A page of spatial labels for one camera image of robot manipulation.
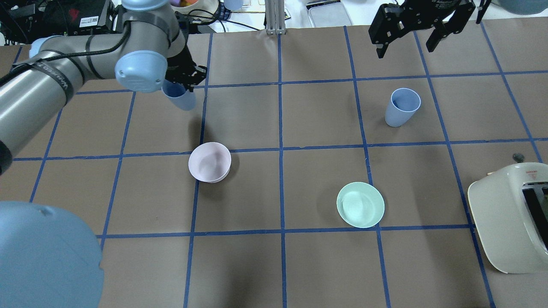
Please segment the white label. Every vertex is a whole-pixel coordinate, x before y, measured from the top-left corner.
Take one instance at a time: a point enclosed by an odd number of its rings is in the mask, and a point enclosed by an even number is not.
[[[96,26],[98,22],[99,22],[99,16],[82,18],[80,19],[80,28]]]

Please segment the bowl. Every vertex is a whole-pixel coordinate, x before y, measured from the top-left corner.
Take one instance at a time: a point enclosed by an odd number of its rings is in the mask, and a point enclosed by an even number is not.
[[[384,199],[373,186],[364,182],[353,182],[339,192],[337,210],[349,225],[369,228],[383,218]]]
[[[232,157],[226,146],[208,142],[190,154],[189,171],[198,181],[217,183],[229,174],[231,163]]]

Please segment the light blue joint cover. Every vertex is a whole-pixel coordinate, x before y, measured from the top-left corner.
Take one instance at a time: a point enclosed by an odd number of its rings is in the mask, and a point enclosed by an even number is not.
[[[167,68],[168,60],[163,55],[150,50],[137,50],[118,60],[116,80],[132,91],[150,93],[161,89]]]
[[[52,37],[56,37],[56,36],[62,36],[62,35],[52,35],[52,36],[48,36],[48,37],[44,37],[44,38],[39,38],[36,41],[32,42],[31,50],[28,51],[28,57],[32,58],[35,55],[37,55],[40,52],[40,47],[42,47],[42,45],[47,40],[49,40]]]
[[[97,308],[101,258],[93,231],[69,211],[0,202],[0,307]]]
[[[169,0],[122,0],[122,6],[132,11],[150,11],[164,6]]]

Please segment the blue plastic cup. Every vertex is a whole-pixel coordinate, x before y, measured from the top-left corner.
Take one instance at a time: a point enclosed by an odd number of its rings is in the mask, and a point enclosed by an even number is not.
[[[390,96],[384,120],[389,126],[400,127],[415,114],[419,107],[420,96],[417,92],[408,88],[397,89]]]
[[[164,80],[162,92],[178,108],[185,111],[196,107],[196,95],[194,92],[187,91],[180,83],[173,83]]]

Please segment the green plate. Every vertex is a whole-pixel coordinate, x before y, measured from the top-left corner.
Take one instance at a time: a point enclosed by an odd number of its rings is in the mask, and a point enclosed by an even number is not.
[[[337,196],[337,210],[345,222],[357,228],[376,225],[384,215],[384,199],[373,186],[354,182]]]

